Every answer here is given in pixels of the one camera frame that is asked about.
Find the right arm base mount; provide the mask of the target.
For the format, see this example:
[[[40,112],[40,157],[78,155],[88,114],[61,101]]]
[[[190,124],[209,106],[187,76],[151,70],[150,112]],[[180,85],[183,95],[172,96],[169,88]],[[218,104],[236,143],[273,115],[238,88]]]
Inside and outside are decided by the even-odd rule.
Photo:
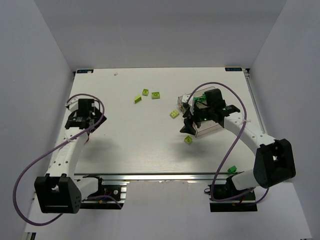
[[[236,190],[231,177],[225,183],[210,184],[204,189],[204,194],[209,195],[211,213],[240,213],[257,212],[256,195],[254,191],[247,194],[245,190]]]

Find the lime lego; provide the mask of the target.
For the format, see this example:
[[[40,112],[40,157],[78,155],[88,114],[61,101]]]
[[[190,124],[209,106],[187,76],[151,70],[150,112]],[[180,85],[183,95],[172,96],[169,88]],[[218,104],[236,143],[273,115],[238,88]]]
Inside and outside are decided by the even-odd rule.
[[[193,142],[193,139],[191,136],[187,135],[184,140],[183,140],[186,144],[190,145]]]

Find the lime rectangular lego brick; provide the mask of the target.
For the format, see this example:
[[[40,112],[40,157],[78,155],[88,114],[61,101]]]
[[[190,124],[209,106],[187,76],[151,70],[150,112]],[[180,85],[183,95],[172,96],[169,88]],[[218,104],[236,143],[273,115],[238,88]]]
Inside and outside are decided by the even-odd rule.
[[[151,93],[151,98],[153,99],[153,100],[155,100],[155,99],[159,99],[161,96],[160,96],[160,93],[159,92],[152,92]]]

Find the lime 2x2 lego brick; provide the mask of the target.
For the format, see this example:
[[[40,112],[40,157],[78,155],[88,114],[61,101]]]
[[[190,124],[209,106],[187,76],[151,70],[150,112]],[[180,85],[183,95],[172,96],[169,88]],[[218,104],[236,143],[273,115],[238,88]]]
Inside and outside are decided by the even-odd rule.
[[[170,114],[169,114],[169,116],[171,117],[171,118],[173,118],[173,119],[175,119],[176,117],[178,117],[180,115],[180,113],[178,112],[178,111],[176,111],[176,110],[173,110]]]

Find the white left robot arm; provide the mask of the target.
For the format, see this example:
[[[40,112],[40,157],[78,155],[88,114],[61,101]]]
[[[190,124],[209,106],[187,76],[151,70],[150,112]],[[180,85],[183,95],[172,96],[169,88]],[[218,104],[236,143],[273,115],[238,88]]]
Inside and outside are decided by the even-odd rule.
[[[90,195],[99,191],[96,176],[76,177],[75,170],[85,143],[106,121],[102,103],[93,98],[74,98],[67,103],[70,115],[64,126],[64,145],[58,148],[44,176],[34,182],[40,209],[45,214],[76,214]]]

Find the green 2x4 lego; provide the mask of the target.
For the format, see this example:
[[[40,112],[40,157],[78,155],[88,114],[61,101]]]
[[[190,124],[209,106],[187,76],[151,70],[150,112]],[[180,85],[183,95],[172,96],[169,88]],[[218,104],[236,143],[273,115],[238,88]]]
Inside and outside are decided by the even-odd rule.
[[[205,94],[202,94],[198,97],[194,97],[194,102],[199,102],[199,103],[204,103],[206,102],[206,95]]]

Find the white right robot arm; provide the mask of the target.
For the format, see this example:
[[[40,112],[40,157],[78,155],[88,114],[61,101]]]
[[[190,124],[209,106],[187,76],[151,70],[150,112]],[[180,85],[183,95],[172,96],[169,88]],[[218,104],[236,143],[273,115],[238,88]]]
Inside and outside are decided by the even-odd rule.
[[[226,104],[219,89],[208,90],[204,95],[202,107],[198,106],[195,97],[182,96],[181,104],[185,112],[184,126],[180,132],[196,135],[196,129],[203,122],[213,121],[237,136],[252,151],[255,156],[253,168],[228,179],[232,190],[267,189],[296,176],[292,145],[288,140],[278,140],[253,125],[245,118],[243,111]]]

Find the lime curved lego brick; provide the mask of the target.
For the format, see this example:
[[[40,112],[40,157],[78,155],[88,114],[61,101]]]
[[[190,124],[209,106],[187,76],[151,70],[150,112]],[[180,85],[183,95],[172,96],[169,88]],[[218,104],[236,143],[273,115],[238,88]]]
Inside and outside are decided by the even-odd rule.
[[[140,102],[142,100],[142,96],[141,95],[137,95],[134,97],[134,103],[137,104],[138,102]]]

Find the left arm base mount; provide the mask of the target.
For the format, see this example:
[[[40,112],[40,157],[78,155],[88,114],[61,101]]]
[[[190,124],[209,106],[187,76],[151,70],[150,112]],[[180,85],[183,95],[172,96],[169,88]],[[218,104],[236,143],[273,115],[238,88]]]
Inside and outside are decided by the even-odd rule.
[[[103,179],[98,175],[85,175],[76,180],[82,194],[81,209],[121,210],[124,206],[127,183]]]

